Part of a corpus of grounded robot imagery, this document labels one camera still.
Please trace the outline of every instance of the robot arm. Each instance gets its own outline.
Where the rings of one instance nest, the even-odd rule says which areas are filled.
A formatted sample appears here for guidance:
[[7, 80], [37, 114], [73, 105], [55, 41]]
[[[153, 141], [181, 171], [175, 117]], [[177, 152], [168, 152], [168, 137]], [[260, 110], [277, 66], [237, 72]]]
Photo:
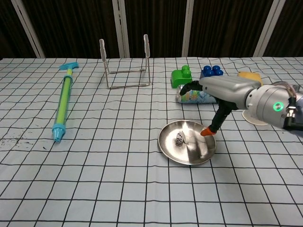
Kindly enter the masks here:
[[219, 104], [212, 124], [201, 132], [214, 135], [232, 110], [248, 110], [252, 117], [303, 137], [303, 93], [284, 82], [264, 85], [231, 76], [212, 76], [183, 86], [180, 94], [202, 90]]

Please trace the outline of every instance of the tablecloth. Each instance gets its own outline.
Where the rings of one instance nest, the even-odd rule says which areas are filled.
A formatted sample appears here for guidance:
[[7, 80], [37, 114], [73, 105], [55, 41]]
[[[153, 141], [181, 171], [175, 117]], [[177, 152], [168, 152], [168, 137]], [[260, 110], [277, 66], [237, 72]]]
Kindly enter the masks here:
[[[52, 140], [65, 71], [77, 61], [67, 130]], [[169, 122], [208, 125], [217, 104], [182, 105], [171, 72], [188, 64], [225, 74], [258, 72], [264, 84], [303, 85], [303, 58], [150, 59], [152, 85], [106, 89], [98, 59], [0, 61], [0, 226], [223, 227], [303, 226], [303, 139], [254, 126], [234, 111], [215, 135], [217, 151], [200, 166], [167, 159], [157, 147]], [[144, 59], [109, 59], [111, 70]], [[147, 73], [109, 75], [113, 85]]]

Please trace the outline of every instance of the metal plate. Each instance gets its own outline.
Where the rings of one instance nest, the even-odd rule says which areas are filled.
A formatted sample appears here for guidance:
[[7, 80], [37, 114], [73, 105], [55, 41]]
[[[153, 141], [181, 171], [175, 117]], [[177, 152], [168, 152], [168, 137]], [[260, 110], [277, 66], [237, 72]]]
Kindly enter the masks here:
[[[175, 121], [166, 125], [158, 136], [159, 149], [168, 158], [185, 165], [199, 165], [209, 160], [216, 151], [213, 136], [203, 137], [200, 132], [205, 129], [201, 124], [192, 121]], [[185, 141], [176, 145], [176, 136], [182, 132]]]

